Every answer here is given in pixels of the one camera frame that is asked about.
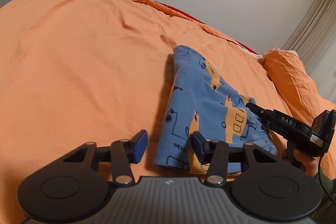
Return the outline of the person's right hand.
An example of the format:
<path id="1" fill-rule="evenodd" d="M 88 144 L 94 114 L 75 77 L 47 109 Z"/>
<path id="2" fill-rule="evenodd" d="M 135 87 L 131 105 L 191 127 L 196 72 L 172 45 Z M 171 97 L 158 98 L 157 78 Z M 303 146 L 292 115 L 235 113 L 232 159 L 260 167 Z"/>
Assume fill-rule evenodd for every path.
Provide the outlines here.
<path id="1" fill-rule="evenodd" d="M 305 173 L 310 177 L 317 177 L 318 174 L 321 177 L 325 177 L 321 168 L 319 168 L 319 157 L 312 157 L 298 149 L 293 150 L 294 158 L 299 161 L 305 167 Z"/>

